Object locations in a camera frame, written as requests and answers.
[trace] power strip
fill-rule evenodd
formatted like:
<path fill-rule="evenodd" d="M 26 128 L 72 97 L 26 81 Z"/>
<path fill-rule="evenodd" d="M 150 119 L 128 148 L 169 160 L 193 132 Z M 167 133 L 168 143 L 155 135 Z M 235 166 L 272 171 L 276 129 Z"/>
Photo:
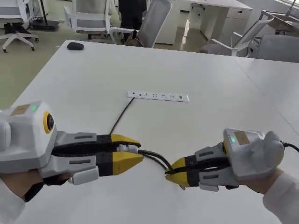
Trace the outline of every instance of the power strip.
<path fill-rule="evenodd" d="M 177 94 L 177 93 L 128 91 L 128 98 L 133 98 L 133 97 L 138 99 L 190 102 L 188 95 Z"/>

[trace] computer mouse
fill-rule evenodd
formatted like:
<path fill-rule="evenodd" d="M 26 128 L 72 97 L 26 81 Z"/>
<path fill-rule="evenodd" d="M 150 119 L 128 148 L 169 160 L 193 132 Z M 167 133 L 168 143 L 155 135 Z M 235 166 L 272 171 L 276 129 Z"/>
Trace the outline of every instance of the computer mouse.
<path fill-rule="evenodd" d="M 66 47 L 68 50 L 83 50 L 84 45 L 81 43 L 70 42 Z"/>

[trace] sticker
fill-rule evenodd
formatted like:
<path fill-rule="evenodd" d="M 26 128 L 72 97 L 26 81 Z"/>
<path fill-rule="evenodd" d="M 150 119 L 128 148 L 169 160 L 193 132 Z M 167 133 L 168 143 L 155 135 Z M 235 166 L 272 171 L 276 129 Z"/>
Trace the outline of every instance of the sticker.
<path fill-rule="evenodd" d="M 11 113 L 10 116 L 24 114 L 24 113 L 26 112 L 26 110 L 27 110 L 29 107 L 30 107 L 30 104 L 17 106 L 17 107 L 14 109 L 14 111 Z"/>
<path fill-rule="evenodd" d="M 250 143 L 244 131 L 235 132 L 235 137 L 237 138 L 239 145 L 246 145 Z"/>

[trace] chair backrest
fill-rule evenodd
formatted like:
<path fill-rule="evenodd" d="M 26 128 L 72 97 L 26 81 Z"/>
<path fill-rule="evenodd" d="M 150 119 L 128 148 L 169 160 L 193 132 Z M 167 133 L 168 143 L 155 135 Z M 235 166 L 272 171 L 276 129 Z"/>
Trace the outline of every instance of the chair backrest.
<path fill-rule="evenodd" d="M 138 37 L 146 48 L 155 45 L 159 32 L 171 10 L 172 3 L 168 0 L 152 0 L 149 10 L 140 27 Z"/>
<path fill-rule="evenodd" d="M 0 19 L 22 19 L 24 23 L 33 15 L 32 2 L 28 1 L 30 16 L 26 13 L 26 3 L 23 0 L 0 0 Z"/>
<path fill-rule="evenodd" d="M 82 31 L 110 30 L 110 0 L 72 0 L 71 26 Z"/>
<path fill-rule="evenodd" d="M 299 37 L 264 35 L 255 58 L 299 63 Z"/>
<path fill-rule="evenodd" d="M 273 15 L 262 10 L 259 20 L 253 24 L 253 26 L 243 35 L 243 37 L 233 46 L 233 48 L 241 50 L 248 47 L 256 35 L 273 19 Z"/>

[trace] black pants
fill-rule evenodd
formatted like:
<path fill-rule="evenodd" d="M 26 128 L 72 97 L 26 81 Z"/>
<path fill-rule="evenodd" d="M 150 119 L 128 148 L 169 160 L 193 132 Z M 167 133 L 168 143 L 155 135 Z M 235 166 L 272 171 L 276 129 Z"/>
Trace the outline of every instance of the black pants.
<path fill-rule="evenodd" d="M 130 15 L 127 13 L 121 14 L 121 27 L 126 29 L 135 29 L 139 30 L 142 24 L 142 13 L 138 15 Z M 124 34 L 124 41 L 127 41 L 127 38 L 130 34 Z"/>

